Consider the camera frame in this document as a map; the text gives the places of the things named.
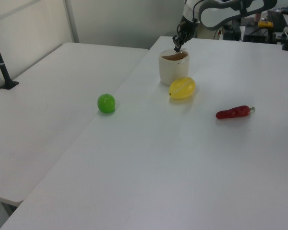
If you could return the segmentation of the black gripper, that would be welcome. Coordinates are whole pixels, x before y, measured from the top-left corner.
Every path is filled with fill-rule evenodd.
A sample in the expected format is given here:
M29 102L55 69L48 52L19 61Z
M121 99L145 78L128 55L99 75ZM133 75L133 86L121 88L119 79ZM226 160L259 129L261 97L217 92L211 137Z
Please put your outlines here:
M197 25L193 22L193 19L190 21L182 16L178 26L177 26L177 35L173 36L172 40L175 45L174 50L180 52L181 47L191 40L192 37L196 34Z

